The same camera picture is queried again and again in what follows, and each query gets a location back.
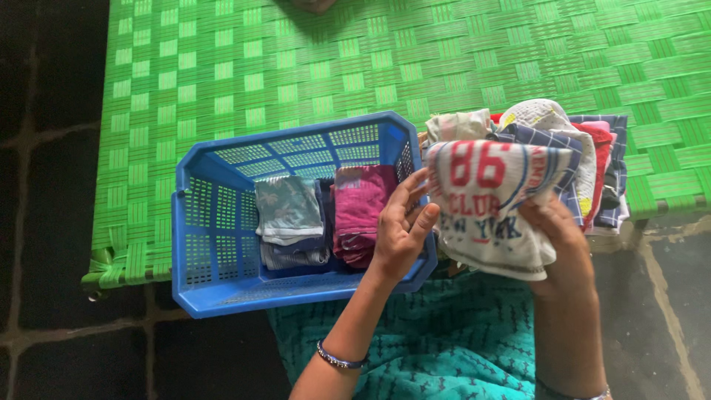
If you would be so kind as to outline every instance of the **red cloth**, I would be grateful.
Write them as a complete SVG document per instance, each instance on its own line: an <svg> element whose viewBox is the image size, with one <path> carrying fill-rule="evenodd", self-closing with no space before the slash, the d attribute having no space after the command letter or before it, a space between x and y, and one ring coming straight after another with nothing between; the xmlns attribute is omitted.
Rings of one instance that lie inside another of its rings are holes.
<svg viewBox="0 0 711 400"><path fill-rule="evenodd" d="M595 218L595 210L600 208L600 197L602 196L602 187L605 180L605 165L607 157L610 155L610 144L612 143L612 135L602 129L591 127L588 125L572 124L580 132L589 133L592 136L592 141L595 144L595 189L592 194L592 207L586 217L583 218L582 230L585 231L592 219Z"/></svg>
<svg viewBox="0 0 711 400"><path fill-rule="evenodd" d="M367 268L375 249L378 215L397 187L392 165L344 167L336 171L333 254L355 268Z"/></svg>

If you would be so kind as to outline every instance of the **pile of clothes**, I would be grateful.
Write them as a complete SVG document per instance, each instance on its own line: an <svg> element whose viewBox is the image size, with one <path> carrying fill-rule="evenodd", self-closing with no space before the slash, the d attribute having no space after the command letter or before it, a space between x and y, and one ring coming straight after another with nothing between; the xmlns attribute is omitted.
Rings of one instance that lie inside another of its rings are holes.
<svg viewBox="0 0 711 400"><path fill-rule="evenodd" d="M619 234L626 116L567 116L558 103L527 100L427 121L423 159L442 209L439 248L460 266L523 280L545 279L548 239L518 217L526 199L557 196L590 235Z"/></svg>
<svg viewBox="0 0 711 400"><path fill-rule="evenodd" d="M335 179L256 181L262 263L269 270L325 265L334 254L353 268L367 268L395 177L392 165L368 165L339 168Z"/></svg>

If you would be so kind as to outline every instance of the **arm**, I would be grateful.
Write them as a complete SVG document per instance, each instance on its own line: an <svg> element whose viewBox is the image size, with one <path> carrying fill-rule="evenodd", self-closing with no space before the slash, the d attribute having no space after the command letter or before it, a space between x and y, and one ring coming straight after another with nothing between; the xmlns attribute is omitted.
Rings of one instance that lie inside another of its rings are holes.
<svg viewBox="0 0 711 400"><path fill-rule="evenodd" d="M421 169L401 183L378 219L375 254L360 285L324 340L324 349L346 361L365 358L375 326L392 289L407 274L439 214L436 204L406 213L426 191ZM314 354L296 381L290 399L350 399L359 369L344 369Z"/></svg>
<svg viewBox="0 0 711 400"><path fill-rule="evenodd" d="M535 295L536 377L566 396L599 396L607 380L587 241L568 209L555 198L546 207L527 202L520 212L548 236L557 253L555 263L546 267L548 278L530 283Z"/></svg>

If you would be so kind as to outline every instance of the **blue plastic basket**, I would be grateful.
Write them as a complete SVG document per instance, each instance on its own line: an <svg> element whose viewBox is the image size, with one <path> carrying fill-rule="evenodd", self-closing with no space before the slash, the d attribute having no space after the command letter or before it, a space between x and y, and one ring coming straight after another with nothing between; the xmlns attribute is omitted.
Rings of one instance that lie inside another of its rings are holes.
<svg viewBox="0 0 711 400"><path fill-rule="evenodd" d="M393 111L195 144L176 167L171 199L173 298L194 318L349 298L363 272L336 257L321 267L262 265L254 180L391 164L402 181L421 167L418 149L415 126ZM436 265L429 234L395 292L416 291Z"/></svg>

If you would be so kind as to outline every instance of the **dark stone floor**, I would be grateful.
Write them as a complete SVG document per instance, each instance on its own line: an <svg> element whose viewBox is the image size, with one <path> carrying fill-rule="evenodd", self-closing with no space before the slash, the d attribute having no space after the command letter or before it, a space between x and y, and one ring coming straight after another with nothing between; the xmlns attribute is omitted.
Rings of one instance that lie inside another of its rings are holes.
<svg viewBox="0 0 711 400"><path fill-rule="evenodd" d="M169 284L99 302L79 287L99 132L56 130L100 119L108 13L0 1L0 399L285 399L263 311L189 320ZM654 219L638 251L594 255L616 400L701 399L690 382L711 396L711 229L673 228L702 217Z"/></svg>

